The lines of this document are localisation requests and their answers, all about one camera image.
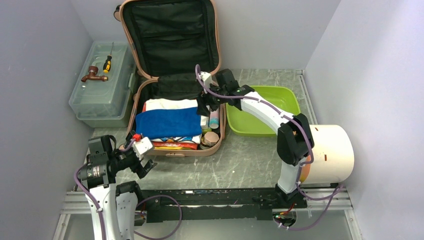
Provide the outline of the pink hard-shell suitcase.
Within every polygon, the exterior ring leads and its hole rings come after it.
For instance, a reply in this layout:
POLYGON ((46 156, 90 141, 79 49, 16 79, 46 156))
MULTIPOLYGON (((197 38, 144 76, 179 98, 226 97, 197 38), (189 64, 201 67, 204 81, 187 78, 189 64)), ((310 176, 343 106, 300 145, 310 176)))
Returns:
POLYGON ((211 0, 127 0, 117 6, 137 72, 144 82, 133 96, 127 133, 147 100, 197 100, 206 93, 195 66, 212 75, 221 67, 218 19, 211 0))

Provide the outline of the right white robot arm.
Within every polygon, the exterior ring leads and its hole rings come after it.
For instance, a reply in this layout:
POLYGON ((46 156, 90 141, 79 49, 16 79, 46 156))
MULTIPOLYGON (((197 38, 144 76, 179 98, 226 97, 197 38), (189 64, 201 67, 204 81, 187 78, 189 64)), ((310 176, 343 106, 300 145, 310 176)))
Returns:
POLYGON ((276 152, 282 160, 275 200, 280 207, 289 207, 295 201, 294 193, 300 188, 301 168, 314 162, 312 149, 315 143, 308 118, 302 113, 280 109, 248 85, 240 86, 228 69, 216 75, 217 85, 213 83, 212 74, 202 71, 200 65, 197 64, 194 71, 203 88, 199 95, 203 105, 214 108, 228 104, 256 117, 275 132, 276 152))

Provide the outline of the green plastic tray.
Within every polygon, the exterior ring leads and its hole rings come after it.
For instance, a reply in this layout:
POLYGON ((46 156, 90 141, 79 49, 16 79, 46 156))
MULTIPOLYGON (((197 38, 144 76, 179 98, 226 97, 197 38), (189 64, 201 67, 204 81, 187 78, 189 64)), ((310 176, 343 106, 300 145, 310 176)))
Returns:
MULTIPOLYGON (((283 86, 253 85, 266 101, 292 114, 301 112, 297 98, 292 90, 283 86)), ((240 111, 234 106, 226 106, 227 122, 231 130, 243 137, 274 137, 275 132, 252 114, 240 111)))

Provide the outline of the cream appliance with orange rim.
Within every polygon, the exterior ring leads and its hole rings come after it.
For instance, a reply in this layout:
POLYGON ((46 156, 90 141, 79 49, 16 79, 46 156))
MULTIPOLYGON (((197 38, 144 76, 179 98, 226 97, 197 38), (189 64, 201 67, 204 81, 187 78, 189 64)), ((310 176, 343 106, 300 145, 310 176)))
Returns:
POLYGON ((314 140, 314 161, 300 174, 302 184, 330 184, 345 181, 355 163, 354 150, 346 131, 339 125, 310 125, 314 140))

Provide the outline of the white shirt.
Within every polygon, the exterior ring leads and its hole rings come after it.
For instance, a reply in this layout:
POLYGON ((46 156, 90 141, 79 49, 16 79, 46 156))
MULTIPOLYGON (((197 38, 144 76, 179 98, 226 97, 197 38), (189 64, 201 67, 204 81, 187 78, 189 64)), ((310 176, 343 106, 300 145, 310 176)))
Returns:
POLYGON ((198 103, 195 99, 169 100, 158 98, 147 100, 143 105, 142 112, 151 110, 179 110, 197 107, 198 103))

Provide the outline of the red printed package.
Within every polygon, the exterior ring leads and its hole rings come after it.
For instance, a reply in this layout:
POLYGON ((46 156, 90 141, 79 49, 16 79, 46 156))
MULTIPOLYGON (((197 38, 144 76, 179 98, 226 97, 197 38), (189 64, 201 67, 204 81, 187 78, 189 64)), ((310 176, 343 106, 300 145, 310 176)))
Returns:
POLYGON ((152 142, 153 146, 155 147, 184 147, 185 150, 197 150, 198 144, 196 143, 189 143, 189 142, 152 142))

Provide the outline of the blue towel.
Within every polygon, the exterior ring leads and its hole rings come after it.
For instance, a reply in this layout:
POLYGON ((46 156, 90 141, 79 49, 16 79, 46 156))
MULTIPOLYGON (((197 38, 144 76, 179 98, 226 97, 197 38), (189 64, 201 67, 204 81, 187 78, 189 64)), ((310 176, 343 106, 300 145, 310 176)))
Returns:
POLYGON ((154 109, 135 117, 135 133, 150 139, 193 137, 202 133, 197 108, 154 109))

